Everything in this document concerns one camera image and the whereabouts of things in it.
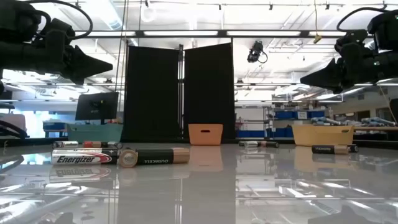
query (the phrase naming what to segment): black partition panel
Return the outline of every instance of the black partition panel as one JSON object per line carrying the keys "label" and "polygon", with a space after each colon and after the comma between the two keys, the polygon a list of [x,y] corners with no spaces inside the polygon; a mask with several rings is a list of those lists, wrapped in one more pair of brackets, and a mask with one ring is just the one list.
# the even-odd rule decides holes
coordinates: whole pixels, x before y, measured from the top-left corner
{"label": "black partition panel", "polygon": [[188,124],[223,124],[223,139],[235,138],[231,44],[185,51],[184,135]]}
{"label": "black partition panel", "polygon": [[129,47],[123,139],[174,139],[178,128],[178,50]]}

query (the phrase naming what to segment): black curtain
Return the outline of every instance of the black curtain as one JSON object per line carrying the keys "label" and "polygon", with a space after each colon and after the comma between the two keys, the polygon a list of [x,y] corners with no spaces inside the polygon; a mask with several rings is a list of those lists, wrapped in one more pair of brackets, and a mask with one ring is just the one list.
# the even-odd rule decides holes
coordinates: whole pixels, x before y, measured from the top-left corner
{"label": "black curtain", "polygon": [[223,124],[223,139],[235,138],[232,44],[185,51],[184,135],[188,124]]}
{"label": "black curtain", "polygon": [[129,47],[123,139],[178,137],[177,75],[178,50]]}

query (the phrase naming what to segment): orange bin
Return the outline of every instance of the orange bin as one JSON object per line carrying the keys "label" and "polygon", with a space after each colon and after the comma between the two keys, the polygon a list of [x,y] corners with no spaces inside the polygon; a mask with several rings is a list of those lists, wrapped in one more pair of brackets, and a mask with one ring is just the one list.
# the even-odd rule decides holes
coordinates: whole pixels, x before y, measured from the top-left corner
{"label": "orange bin", "polygon": [[219,146],[222,124],[188,124],[189,141],[194,146]]}

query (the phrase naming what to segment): ceiling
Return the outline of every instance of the ceiling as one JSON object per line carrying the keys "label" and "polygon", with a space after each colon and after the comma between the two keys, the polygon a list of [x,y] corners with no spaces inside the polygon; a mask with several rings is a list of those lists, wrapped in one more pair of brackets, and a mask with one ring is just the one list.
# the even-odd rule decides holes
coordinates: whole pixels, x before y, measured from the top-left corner
{"label": "ceiling", "polygon": [[[65,0],[77,4],[77,0]],[[123,17],[126,18],[124,28],[128,30],[335,30],[338,21],[353,9],[363,6],[398,9],[394,0],[316,0],[317,11],[313,0],[158,0],[124,2],[124,0],[79,0],[78,5],[86,11],[93,20],[94,30],[120,29]],[[87,30],[88,22],[78,11],[52,3],[34,4],[39,10],[48,12],[52,18],[58,18],[75,30]],[[360,29],[366,28],[369,20],[376,12],[359,12],[345,21],[342,27]],[[264,51],[268,54],[265,64],[248,63],[247,56],[254,41],[261,40]],[[185,49],[193,46],[202,47],[231,42],[229,38],[141,38],[130,39],[131,44],[145,47],[160,47],[177,49],[180,44]],[[234,77],[251,83],[299,83],[302,76],[310,71],[322,68],[338,54],[334,50],[336,39],[322,39],[317,44],[309,38],[234,38]],[[72,42],[78,45],[89,56],[107,61],[114,65],[112,71],[95,75],[86,83],[104,83],[111,78],[114,83],[124,82],[124,41],[115,38],[80,39]],[[58,78],[57,75],[38,75],[31,72],[7,71],[3,82],[21,83],[6,88],[12,91],[23,91],[17,100],[50,99],[70,100],[83,93],[112,91],[115,86],[36,86],[23,83],[70,83]],[[327,94],[319,88],[297,85],[267,86],[264,88],[236,88],[237,100],[263,100],[263,93],[291,94],[291,99],[299,94],[314,92]]]}

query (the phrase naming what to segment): computer monitor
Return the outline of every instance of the computer monitor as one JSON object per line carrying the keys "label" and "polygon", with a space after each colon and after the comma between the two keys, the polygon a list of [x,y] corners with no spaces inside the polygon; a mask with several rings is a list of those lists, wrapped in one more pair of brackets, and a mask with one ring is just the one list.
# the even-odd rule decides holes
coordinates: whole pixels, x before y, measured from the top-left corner
{"label": "computer monitor", "polygon": [[76,110],[76,120],[101,120],[116,118],[119,93],[96,93],[79,96]]}

